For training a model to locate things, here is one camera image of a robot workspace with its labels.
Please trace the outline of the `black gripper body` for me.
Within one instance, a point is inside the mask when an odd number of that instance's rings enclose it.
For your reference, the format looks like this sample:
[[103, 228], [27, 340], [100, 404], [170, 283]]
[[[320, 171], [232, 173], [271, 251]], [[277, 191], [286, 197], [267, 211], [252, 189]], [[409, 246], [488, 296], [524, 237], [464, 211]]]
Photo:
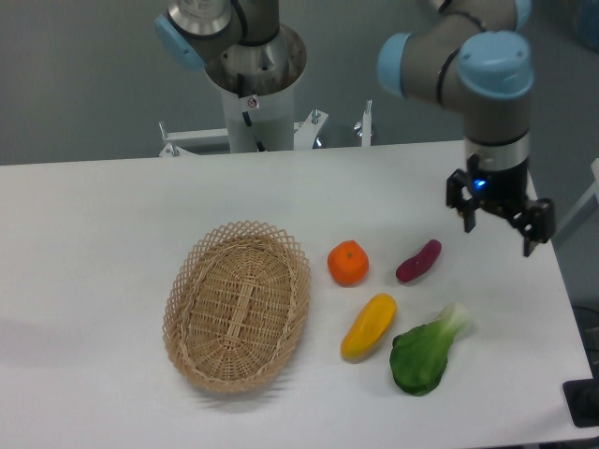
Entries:
[[528, 165], [520, 164], [504, 170], [486, 170], [479, 156], [467, 159], [467, 188], [483, 209], [496, 215], [516, 215], [524, 211], [528, 201]]

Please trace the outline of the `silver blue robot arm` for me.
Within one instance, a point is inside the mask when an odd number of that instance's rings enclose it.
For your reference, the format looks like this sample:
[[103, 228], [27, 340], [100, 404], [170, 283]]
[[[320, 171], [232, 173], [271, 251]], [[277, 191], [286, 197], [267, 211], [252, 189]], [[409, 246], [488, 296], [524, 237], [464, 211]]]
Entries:
[[[466, 166], [446, 182], [446, 204], [475, 227], [483, 210], [517, 229], [523, 252], [551, 239], [553, 202], [527, 194], [533, 65], [520, 27], [527, 1], [442, 1], [440, 21], [420, 35], [391, 36], [376, 74], [387, 91], [457, 112]], [[204, 72], [221, 91], [230, 150], [298, 150], [293, 89], [306, 66], [302, 39], [275, 1], [174, 1], [154, 29], [171, 57]]]

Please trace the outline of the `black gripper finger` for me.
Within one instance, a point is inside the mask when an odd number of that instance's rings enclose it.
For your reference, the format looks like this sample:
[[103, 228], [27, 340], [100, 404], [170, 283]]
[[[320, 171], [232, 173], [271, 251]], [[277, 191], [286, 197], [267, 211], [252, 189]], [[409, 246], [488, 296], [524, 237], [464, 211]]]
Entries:
[[508, 213], [508, 222], [523, 237], [523, 256], [529, 257], [556, 232], [555, 204], [549, 198], [526, 198]]
[[446, 205], [457, 212], [463, 230], [470, 233], [476, 225], [475, 211], [479, 208], [475, 188], [468, 173], [456, 169], [446, 180]]

